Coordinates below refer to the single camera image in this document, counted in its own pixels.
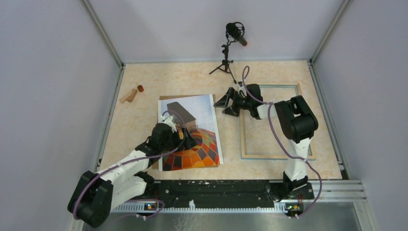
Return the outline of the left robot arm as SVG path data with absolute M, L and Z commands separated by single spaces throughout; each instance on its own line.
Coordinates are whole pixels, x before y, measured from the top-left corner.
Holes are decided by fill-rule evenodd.
M 93 228 L 101 226 L 110 213 L 124 202 L 136 196 L 143 199 L 152 197 L 154 186 L 142 177 L 144 170 L 160 158 L 191 149 L 196 144 L 186 128 L 174 122 L 156 124 L 146 141 L 125 158 L 104 170 L 83 173 L 67 210 L 76 220 Z

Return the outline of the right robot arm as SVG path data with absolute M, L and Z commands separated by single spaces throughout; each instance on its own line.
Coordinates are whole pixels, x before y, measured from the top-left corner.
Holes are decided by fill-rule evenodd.
M 295 96 L 286 101 L 267 103 L 263 100 L 261 88 L 258 84 L 245 85 L 239 82 L 238 88 L 230 87 L 224 96 L 214 103 L 214 107 L 222 108 L 222 113 L 238 117 L 240 112 L 247 110 L 250 116 L 257 119 L 267 119 L 274 137 L 277 133 L 273 127 L 272 118 L 279 121 L 290 148 L 284 148 L 278 140 L 288 159 L 283 172 L 282 186 L 277 190 L 280 197 L 295 198 L 307 186 L 308 176 L 306 167 L 308 150 L 319 123 L 303 96 Z

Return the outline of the wooden picture frame blue edge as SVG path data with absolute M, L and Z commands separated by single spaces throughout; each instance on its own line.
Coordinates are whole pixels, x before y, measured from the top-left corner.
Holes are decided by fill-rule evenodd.
M 286 101 L 302 94 L 299 83 L 296 84 L 260 84 L 265 102 Z M 241 157 L 242 159 L 287 160 L 270 128 L 268 116 L 257 120 L 247 110 L 240 112 Z

